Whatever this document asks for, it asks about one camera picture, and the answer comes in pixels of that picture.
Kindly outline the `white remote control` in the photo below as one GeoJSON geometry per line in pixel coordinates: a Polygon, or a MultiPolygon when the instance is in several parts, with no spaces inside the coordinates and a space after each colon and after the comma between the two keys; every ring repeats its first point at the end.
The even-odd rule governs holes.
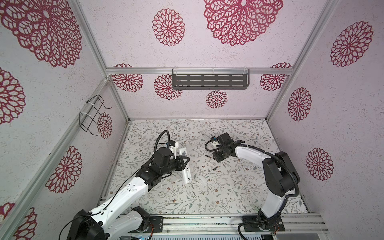
{"type": "MultiPolygon", "coordinates": [[[[180,148],[179,153],[182,156],[188,157],[188,152],[187,152],[186,148],[180,148]]],[[[187,167],[182,171],[182,174],[183,174],[183,180],[184,180],[185,185],[192,181],[192,174],[191,174],[191,168],[190,168],[189,163],[188,163],[187,167]]]]}

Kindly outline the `white battery compartment cover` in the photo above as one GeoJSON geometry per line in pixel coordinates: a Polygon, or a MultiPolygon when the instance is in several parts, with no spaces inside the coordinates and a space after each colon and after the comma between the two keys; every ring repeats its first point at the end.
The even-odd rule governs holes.
{"type": "Polygon", "coordinates": [[[207,184],[208,181],[205,179],[204,176],[199,176],[200,180],[202,181],[203,184],[207,184]]]}

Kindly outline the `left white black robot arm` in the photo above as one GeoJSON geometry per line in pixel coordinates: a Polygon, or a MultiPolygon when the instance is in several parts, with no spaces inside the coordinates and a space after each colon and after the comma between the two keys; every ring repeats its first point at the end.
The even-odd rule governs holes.
{"type": "Polygon", "coordinates": [[[182,172],[184,183],[190,183],[189,161],[186,148],[159,148],[113,197],[89,212],[79,211],[68,223],[67,239],[117,240],[132,231],[146,231],[151,227],[147,211],[141,207],[126,215],[124,211],[173,172],[182,172]]]}

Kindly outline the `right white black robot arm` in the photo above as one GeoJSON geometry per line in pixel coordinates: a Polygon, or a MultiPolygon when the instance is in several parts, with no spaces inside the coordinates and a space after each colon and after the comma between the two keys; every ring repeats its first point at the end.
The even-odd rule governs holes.
{"type": "Polygon", "coordinates": [[[250,221],[251,224],[258,224],[263,229],[271,226],[280,217],[288,200],[300,194],[300,177],[285,152],[270,153],[242,140],[234,141],[228,133],[212,137],[205,143],[205,150],[212,152],[213,159],[218,163],[236,157],[263,169],[268,194],[257,218],[250,221]]]}

